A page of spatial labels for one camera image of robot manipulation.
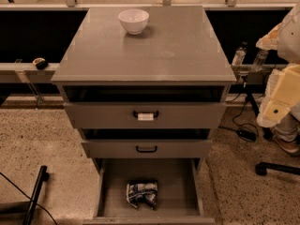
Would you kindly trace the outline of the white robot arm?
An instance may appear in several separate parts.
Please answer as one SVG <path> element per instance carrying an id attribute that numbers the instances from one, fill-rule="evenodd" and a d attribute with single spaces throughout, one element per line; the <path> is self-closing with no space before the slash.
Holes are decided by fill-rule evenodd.
<path id="1" fill-rule="evenodd" d="M 275 69 L 271 73 L 259 109 L 258 124 L 271 128 L 279 124 L 300 101 L 300 3 L 281 23 L 261 37 L 256 47 L 275 50 L 280 58 L 288 62 L 284 69 Z"/>

